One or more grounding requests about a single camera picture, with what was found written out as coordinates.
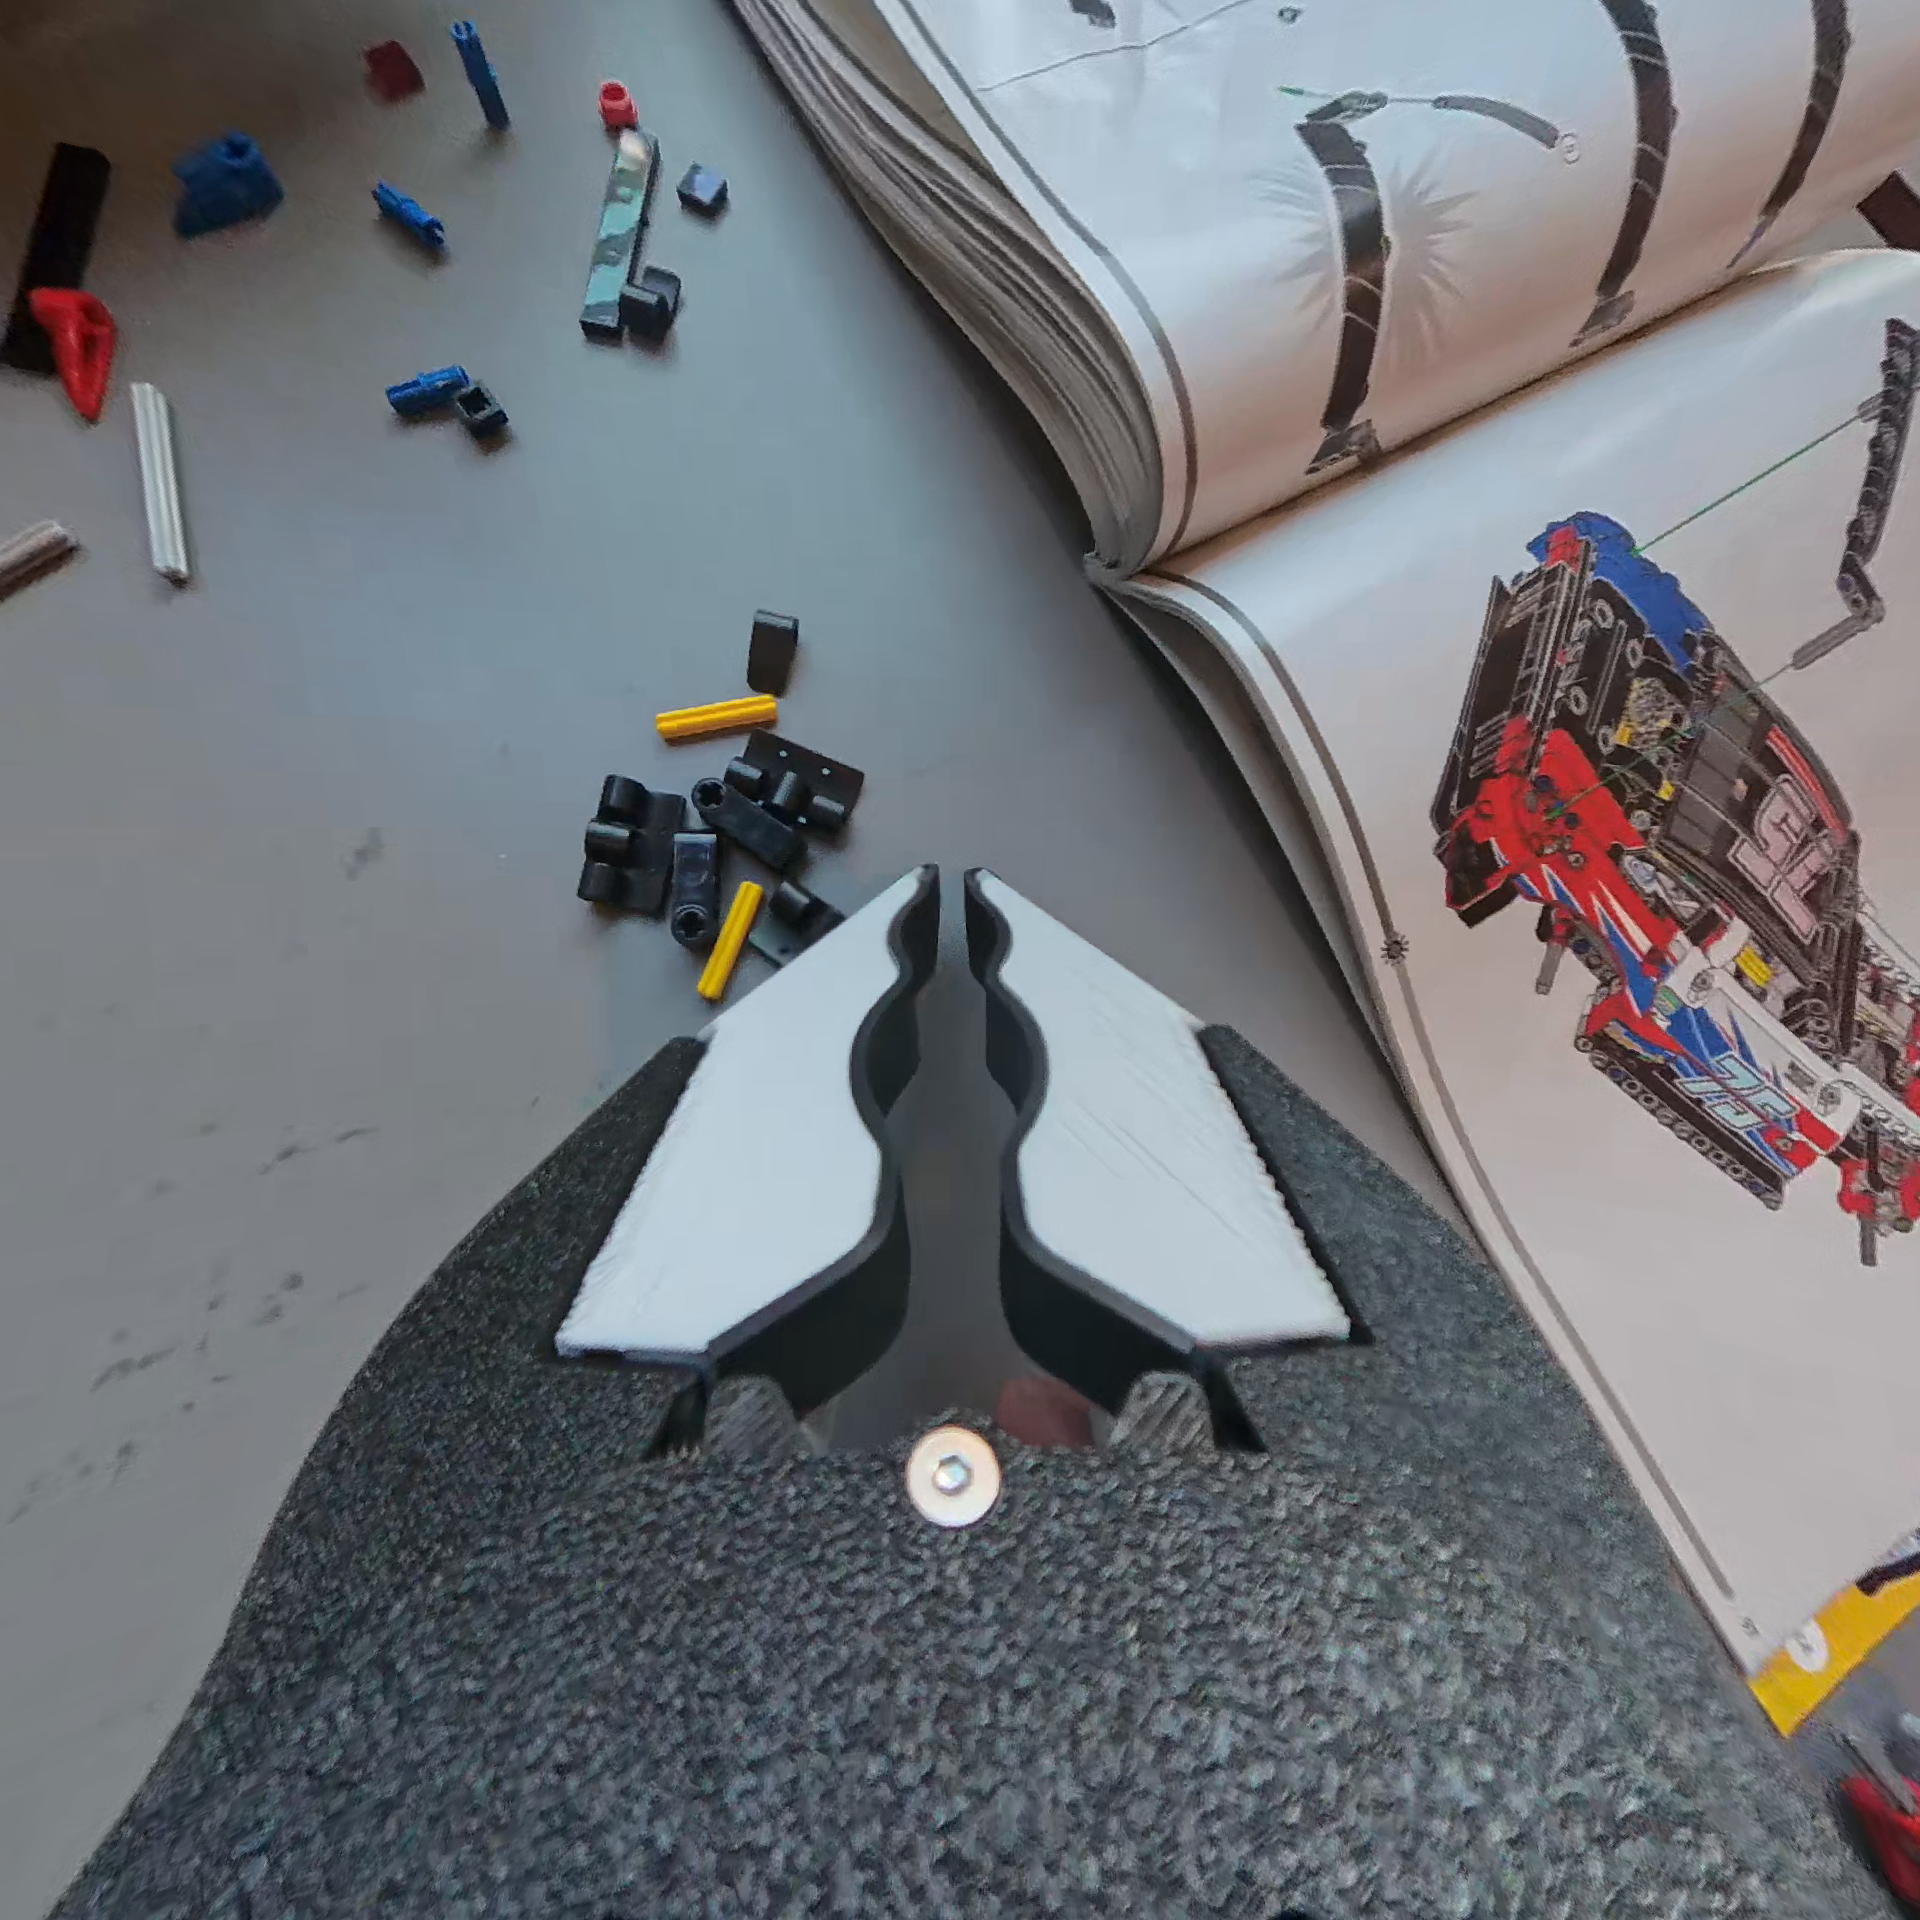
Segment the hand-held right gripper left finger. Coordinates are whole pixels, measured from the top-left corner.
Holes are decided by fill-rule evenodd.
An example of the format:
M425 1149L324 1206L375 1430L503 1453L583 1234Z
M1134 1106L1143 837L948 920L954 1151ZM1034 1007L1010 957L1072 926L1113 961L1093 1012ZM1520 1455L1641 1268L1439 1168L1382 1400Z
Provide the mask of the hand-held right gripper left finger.
M926 863L709 1021L557 1354L760 1375L799 1417L873 1369L905 1321L887 1118L921 1063L940 920Z

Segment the long black tile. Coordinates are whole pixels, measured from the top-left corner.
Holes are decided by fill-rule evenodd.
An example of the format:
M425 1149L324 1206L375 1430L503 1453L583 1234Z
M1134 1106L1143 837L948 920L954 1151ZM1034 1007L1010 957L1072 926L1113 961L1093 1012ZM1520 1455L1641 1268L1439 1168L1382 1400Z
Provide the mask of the long black tile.
M620 129L583 288L580 329L594 343L617 343L621 335L620 298L639 260L641 232L656 193L656 170L657 142L654 132L645 127Z

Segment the black hinge plate brick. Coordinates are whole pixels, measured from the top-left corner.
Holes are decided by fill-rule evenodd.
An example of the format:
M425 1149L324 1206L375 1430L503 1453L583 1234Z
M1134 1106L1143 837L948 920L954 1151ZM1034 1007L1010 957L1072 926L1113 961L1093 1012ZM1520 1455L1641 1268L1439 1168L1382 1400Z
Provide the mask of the black hinge plate brick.
M842 920L845 913L836 904L792 880L782 880L760 900L749 948L770 967L784 969Z
M770 729L749 732L724 770L726 786L768 816L825 837L848 826L864 780L855 765Z

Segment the blue angled brick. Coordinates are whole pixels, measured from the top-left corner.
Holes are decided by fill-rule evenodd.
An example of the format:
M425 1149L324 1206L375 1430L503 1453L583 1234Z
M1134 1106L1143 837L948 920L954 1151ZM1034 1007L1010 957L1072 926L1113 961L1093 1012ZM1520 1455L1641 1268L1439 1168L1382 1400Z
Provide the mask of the blue angled brick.
M198 238L226 230L276 210L284 186L270 160L246 132L224 132L180 154L174 230Z

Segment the long black beam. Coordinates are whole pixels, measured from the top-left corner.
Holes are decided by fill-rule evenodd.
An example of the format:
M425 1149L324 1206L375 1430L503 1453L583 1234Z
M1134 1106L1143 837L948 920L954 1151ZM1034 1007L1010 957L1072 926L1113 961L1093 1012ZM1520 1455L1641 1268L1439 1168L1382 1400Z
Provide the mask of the long black beam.
M57 370L47 334L31 316L31 293L81 288L110 176L112 162L102 151L72 142L55 143L15 274L1 341L4 367L42 377Z

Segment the red wedge brick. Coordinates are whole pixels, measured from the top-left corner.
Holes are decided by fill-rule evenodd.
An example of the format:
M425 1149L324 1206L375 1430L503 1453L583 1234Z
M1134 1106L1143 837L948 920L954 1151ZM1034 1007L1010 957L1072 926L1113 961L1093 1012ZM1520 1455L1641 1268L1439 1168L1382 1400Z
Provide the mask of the red wedge brick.
M55 370L78 415L95 424L112 383L116 324L110 306L87 290L38 285L29 311L52 348Z

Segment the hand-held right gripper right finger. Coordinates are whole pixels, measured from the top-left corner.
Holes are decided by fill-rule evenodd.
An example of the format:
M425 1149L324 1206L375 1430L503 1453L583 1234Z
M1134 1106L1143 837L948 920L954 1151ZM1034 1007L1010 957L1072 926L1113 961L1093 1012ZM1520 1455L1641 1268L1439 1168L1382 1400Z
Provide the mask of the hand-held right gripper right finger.
M1353 1314L1221 1082L1205 1025L1002 878L964 880L998 1158L998 1303L1021 1354L1121 1425L1169 1378L1223 1448L1261 1437L1236 1357L1344 1344Z

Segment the grey desk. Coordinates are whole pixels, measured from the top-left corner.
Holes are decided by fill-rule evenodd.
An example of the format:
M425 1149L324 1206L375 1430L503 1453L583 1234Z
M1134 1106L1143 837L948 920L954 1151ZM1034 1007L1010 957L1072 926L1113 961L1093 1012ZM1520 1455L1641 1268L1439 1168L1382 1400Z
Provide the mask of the grey desk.
M1068 469L735 4L471 22L508 132L375 106L362 42L425 45L358 4L4 7L4 212L110 158L122 377L81 423L4 370L4 534L84 550L4 607L4 1913L1878 1914ZM604 79L656 348L580 329ZM284 201L180 238L231 129ZM393 414L445 366L503 438ZM786 969L706 1002L664 904L576 895L607 774L706 829L749 732L656 716L751 694L757 607L768 729L865 780L792 872L718 837L722 918L941 885L902 1327L806 1417L556 1351ZM973 869L1205 1025L1353 1316L1229 1362L1261 1446L1006 1325Z

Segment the open instruction booklet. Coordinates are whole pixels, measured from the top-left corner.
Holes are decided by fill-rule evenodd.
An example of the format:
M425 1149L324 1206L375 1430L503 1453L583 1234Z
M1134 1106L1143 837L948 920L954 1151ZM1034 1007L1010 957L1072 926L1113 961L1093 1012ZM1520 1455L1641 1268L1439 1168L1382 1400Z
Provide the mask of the open instruction booklet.
M1916 4L735 14L1797 1733L1916 1610Z

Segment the partly built toy car model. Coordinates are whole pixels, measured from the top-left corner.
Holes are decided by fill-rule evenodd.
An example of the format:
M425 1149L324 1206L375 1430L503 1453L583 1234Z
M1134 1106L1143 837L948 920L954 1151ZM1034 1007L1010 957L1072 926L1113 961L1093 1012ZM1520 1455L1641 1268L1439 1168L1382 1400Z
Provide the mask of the partly built toy car model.
M1900 1713L1890 1733L1849 1719L1838 1738L1839 1798L1887 1889L1917 1913L1917 1717Z

